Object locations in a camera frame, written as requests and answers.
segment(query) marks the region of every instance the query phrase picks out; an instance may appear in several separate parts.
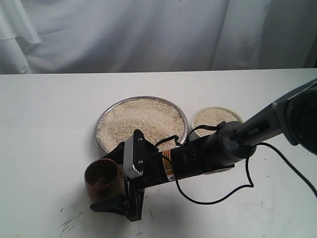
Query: label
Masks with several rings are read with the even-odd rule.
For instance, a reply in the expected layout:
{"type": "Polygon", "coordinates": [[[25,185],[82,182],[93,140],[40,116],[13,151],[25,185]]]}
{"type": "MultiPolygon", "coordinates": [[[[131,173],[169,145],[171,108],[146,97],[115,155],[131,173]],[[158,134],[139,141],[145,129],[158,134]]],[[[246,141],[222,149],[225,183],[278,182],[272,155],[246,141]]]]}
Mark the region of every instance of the label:
{"type": "MultiPolygon", "coordinates": [[[[164,156],[168,157],[172,161],[172,158],[170,156],[170,150],[165,150],[162,152],[162,154],[164,156]]],[[[162,157],[162,161],[163,161],[163,166],[164,166],[166,177],[167,177],[168,181],[174,181],[175,176],[174,176],[174,171],[173,171],[172,165],[164,157],[162,157]]]]}

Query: brown cup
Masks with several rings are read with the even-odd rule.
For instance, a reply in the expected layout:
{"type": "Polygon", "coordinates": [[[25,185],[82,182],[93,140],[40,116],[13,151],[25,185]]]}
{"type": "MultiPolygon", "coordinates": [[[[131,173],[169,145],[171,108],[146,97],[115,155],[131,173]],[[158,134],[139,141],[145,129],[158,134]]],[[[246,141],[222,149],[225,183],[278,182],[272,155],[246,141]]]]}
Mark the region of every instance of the brown cup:
{"type": "Polygon", "coordinates": [[[93,202],[104,200],[120,193],[123,176],[118,164],[111,159],[92,162],[85,171],[85,186],[93,202]]]}

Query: rice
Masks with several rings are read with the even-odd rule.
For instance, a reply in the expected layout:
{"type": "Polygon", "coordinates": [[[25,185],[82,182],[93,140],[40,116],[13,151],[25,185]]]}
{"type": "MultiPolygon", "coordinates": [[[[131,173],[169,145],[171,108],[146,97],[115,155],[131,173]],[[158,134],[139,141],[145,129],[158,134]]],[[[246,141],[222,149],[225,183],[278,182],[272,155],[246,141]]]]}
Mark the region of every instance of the rice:
{"type": "MultiPolygon", "coordinates": [[[[156,144],[172,135],[181,138],[185,124],[177,109],[155,99],[136,99],[112,108],[97,125],[97,138],[108,150],[113,150],[121,141],[126,141],[139,129],[144,137],[156,144]]],[[[175,147],[174,141],[161,146],[160,150],[175,147]]]]}
{"type": "MultiPolygon", "coordinates": [[[[206,108],[198,112],[198,114],[196,115],[196,118],[194,120],[194,127],[197,127],[199,125],[216,126],[223,121],[230,122],[235,120],[239,119],[227,110],[220,108],[206,108]]],[[[195,132],[200,137],[215,133],[215,131],[204,129],[198,129],[195,132]]]]}

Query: table surface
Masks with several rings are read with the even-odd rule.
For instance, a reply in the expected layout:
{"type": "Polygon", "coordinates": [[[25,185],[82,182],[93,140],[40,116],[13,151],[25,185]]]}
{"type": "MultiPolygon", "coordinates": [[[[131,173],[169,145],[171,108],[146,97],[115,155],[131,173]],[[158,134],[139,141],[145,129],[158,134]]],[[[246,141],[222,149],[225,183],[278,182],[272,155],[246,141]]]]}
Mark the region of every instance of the table surface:
{"type": "MultiPolygon", "coordinates": [[[[147,188],[142,220],[133,223],[90,210],[84,171],[103,155],[94,138],[96,121],[119,100],[162,97],[189,123],[207,106],[229,108],[247,120],[316,77],[317,69],[0,75],[0,237],[315,237],[313,193],[268,148],[259,147],[250,160],[254,188],[212,206],[187,201],[173,182],[147,188]]],[[[317,186],[315,155],[283,135],[269,142],[317,186]]],[[[213,201],[247,182],[239,162],[233,170],[180,184],[190,197],[213,201]]]]}

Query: silver bowl rim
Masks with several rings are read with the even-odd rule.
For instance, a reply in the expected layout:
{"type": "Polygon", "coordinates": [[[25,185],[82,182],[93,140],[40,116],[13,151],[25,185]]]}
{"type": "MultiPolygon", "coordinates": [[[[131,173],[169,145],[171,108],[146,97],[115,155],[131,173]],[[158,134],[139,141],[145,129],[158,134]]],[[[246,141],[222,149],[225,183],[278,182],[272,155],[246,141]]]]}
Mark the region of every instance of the silver bowl rim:
{"type": "Polygon", "coordinates": [[[174,103],[164,99],[164,98],[159,98],[159,97],[154,97],[154,96],[136,96],[136,97],[131,97],[131,98],[126,98],[126,99],[123,99],[113,105],[111,105],[109,108],[107,108],[102,114],[101,116],[99,117],[97,123],[96,123],[96,126],[95,126],[95,138],[96,138],[96,141],[99,145],[99,147],[105,151],[107,154],[109,153],[109,151],[103,146],[103,144],[101,143],[101,141],[97,138],[97,132],[98,132],[98,124],[100,123],[100,121],[102,120],[102,118],[111,110],[113,109],[114,107],[122,104],[122,103],[125,103],[127,101],[131,101],[131,100],[138,100],[138,99],[144,99],[144,98],[147,98],[147,99],[152,99],[152,100],[159,100],[159,101],[162,101],[162,102],[165,102],[173,107],[176,108],[176,110],[178,111],[178,113],[180,114],[181,118],[183,119],[183,122],[184,122],[184,134],[182,136],[182,138],[180,138],[180,143],[184,143],[185,140],[186,140],[186,137],[187,137],[187,133],[188,133],[188,121],[187,121],[187,118],[184,114],[184,112],[178,107],[176,106],[174,103]]]}

